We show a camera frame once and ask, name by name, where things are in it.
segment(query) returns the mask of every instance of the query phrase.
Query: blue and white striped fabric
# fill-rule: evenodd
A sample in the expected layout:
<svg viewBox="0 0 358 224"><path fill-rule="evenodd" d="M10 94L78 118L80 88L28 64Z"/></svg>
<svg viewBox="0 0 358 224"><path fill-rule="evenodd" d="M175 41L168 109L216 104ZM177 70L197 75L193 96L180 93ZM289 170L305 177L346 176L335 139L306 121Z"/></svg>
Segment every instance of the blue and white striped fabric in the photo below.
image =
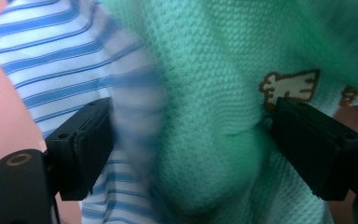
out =
<svg viewBox="0 0 358 224"><path fill-rule="evenodd" d="M118 143L82 223L161 222L149 191L165 91L133 34L92 0L17 0L0 13L0 64L44 137L84 104L113 97Z"/></svg>

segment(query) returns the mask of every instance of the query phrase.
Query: green towel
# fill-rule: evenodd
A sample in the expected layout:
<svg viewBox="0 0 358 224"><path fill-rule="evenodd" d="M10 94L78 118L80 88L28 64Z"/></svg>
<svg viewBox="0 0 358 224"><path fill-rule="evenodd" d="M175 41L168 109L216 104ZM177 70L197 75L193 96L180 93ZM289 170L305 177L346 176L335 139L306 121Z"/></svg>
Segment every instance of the green towel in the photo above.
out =
<svg viewBox="0 0 358 224"><path fill-rule="evenodd" d="M332 222L260 122L277 96L358 104L358 1L103 2L164 70L158 190L179 222Z"/></svg>

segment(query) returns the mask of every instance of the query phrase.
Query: green fabric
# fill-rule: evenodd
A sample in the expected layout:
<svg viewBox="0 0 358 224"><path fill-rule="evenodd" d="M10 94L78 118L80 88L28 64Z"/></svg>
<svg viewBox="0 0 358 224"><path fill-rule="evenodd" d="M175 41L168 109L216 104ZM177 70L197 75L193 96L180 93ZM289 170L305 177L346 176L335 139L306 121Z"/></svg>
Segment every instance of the green fabric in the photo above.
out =
<svg viewBox="0 0 358 224"><path fill-rule="evenodd" d="M330 223L259 125L266 74L319 69L310 102L332 115L358 90L358 5L349 0L104 0L167 78L158 188L183 223Z"/></svg>

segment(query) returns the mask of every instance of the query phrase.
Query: waffle textured cloth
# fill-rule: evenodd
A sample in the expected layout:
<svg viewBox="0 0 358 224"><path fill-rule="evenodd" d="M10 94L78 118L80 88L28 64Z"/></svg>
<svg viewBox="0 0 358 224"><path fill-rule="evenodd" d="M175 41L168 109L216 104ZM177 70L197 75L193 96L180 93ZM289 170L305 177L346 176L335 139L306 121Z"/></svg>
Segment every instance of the waffle textured cloth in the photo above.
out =
<svg viewBox="0 0 358 224"><path fill-rule="evenodd" d="M164 69L158 188L179 222L331 222L259 123L278 96L358 105L358 2L103 3Z"/></svg>

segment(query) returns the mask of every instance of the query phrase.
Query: cloth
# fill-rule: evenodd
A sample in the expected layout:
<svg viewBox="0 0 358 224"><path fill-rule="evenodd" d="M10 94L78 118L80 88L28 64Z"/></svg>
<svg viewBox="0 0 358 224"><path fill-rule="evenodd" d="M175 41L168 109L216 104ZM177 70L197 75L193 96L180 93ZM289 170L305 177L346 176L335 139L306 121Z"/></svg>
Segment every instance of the cloth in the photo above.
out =
<svg viewBox="0 0 358 224"><path fill-rule="evenodd" d="M260 122L277 96L358 104L358 1L103 3L162 64L158 188L182 223L331 223Z"/></svg>
<svg viewBox="0 0 358 224"><path fill-rule="evenodd" d="M150 182L165 90L134 34L93 1L13 1L0 13L0 64L44 137L113 97L115 148L82 202L82 223L160 221Z"/></svg>

